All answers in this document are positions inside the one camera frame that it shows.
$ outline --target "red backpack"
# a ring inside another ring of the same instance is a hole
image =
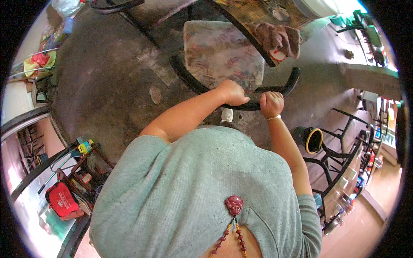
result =
[[[52,208],[61,218],[75,213],[79,209],[76,197],[63,182],[57,181],[46,191],[45,197],[49,208]]]

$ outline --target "white shoe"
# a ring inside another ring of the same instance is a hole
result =
[[[232,122],[233,118],[234,118],[234,111],[232,109],[224,108],[221,114],[221,123]]]

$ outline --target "sweater sleeve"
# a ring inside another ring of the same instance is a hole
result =
[[[310,194],[297,197],[303,230],[302,250],[308,258],[318,257],[321,252],[321,226],[316,201]]]
[[[166,143],[156,136],[136,138],[106,180],[90,222],[90,238],[101,257],[117,257],[117,241],[122,241],[125,232],[133,228],[142,203],[159,176],[163,160],[156,161],[165,148]]]

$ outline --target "gold bracelet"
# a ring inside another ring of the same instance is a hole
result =
[[[273,119],[276,119],[276,118],[281,119],[281,115],[275,116],[275,117],[273,117],[273,118],[268,118],[267,121],[270,121],[270,120],[273,120]]]

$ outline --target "chair seat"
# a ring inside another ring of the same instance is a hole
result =
[[[186,69],[209,89],[225,79],[247,92],[262,84],[264,58],[232,23],[187,21],[183,33]]]

